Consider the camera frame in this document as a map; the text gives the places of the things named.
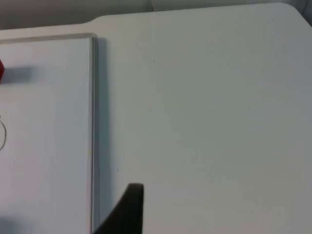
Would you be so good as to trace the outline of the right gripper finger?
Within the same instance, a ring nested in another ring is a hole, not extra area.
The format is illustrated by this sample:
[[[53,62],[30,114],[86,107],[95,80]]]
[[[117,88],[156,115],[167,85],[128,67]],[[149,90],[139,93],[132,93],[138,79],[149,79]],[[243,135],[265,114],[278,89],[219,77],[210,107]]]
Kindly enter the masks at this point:
[[[130,183],[117,205],[94,231],[96,234],[141,234],[143,232],[144,185]]]

